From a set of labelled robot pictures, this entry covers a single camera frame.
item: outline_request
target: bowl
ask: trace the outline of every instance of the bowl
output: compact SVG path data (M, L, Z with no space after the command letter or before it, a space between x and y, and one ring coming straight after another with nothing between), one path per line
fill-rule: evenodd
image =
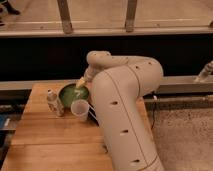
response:
M68 84L63 87L59 92L59 99L65 108L70 108L73 101L78 99L88 100L89 90L87 87L82 86L76 88L76 84Z

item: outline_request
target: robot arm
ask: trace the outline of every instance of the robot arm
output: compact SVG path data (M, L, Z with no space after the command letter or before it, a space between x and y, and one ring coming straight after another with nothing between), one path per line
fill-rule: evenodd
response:
M94 77L92 101L115 170L163 171L135 104L139 96L159 86L163 78L159 62L147 57L112 57L108 52L90 52L87 60L90 66L84 76Z

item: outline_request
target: small bottle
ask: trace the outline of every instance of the small bottle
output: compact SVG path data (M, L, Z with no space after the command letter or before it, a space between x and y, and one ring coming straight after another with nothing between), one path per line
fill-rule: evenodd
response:
M52 90L47 91L47 103L51 109L57 116L63 116L64 108L63 105L58 98L57 94Z

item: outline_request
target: wooden tabletop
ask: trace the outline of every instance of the wooden tabletop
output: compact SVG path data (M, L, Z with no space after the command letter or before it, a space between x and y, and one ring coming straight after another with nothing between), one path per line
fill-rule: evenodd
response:
M59 92L69 82L33 86L2 171L113 171L99 127L79 122L68 110L57 117L46 103L48 89ZM143 100L137 106L151 133Z

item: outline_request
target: clear cup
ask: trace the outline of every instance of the clear cup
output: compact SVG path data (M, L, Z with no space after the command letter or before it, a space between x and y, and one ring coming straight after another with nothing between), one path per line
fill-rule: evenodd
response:
M86 100L79 99L72 102L70 106L73 115L77 116L81 122L88 118L89 103Z

